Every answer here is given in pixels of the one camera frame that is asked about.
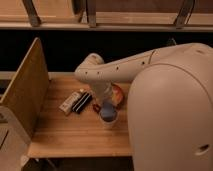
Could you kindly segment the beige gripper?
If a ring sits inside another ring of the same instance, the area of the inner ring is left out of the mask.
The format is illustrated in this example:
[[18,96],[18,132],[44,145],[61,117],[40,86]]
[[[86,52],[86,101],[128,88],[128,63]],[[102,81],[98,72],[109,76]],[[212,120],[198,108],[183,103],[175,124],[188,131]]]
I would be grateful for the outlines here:
[[111,83],[96,83],[91,89],[100,105],[104,102],[112,102],[113,89]]

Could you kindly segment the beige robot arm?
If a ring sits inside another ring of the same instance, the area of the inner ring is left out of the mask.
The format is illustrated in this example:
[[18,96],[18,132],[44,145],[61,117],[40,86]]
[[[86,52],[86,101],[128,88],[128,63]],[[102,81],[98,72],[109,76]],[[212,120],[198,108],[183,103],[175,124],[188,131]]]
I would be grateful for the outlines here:
[[134,171],[213,171],[213,47],[173,45],[110,63],[90,54],[75,76],[130,84]]

